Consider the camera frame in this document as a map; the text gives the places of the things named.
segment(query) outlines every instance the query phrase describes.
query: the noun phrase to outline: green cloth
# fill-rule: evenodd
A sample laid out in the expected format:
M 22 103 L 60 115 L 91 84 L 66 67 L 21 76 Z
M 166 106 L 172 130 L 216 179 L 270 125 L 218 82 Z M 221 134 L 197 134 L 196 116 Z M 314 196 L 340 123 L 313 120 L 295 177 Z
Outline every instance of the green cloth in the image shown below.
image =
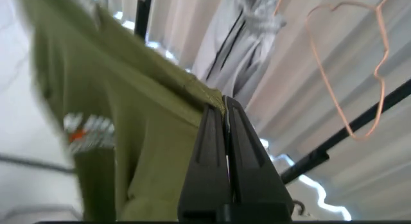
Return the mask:
M 89 142 L 78 137 L 73 142 L 82 144 L 71 149 L 85 219 L 175 221 L 203 106 L 223 114 L 221 93 L 148 49 L 105 10 L 98 28 L 71 0 L 21 2 L 44 100 L 71 137 L 87 131 Z

